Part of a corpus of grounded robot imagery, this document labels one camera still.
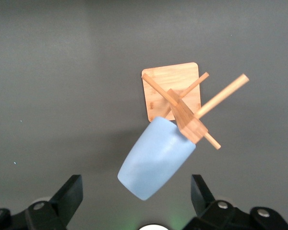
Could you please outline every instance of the gray table surface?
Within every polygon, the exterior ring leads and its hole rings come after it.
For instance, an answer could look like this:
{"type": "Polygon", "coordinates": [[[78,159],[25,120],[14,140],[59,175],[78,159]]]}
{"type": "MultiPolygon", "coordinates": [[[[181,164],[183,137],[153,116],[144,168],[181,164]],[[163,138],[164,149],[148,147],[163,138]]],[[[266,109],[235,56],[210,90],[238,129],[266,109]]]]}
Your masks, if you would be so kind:
{"type": "Polygon", "coordinates": [[[70,230],[180,230],[192,174],[288,221],[288,1],[0,1],[0,207],[16,214],[79,173],[70,230]],[[117,180],[149,124],[141,71],[187,62],[210,74],[203,103],[251,81],[202,119],[222,148],[202,140],[141,201],[117,180]]]}

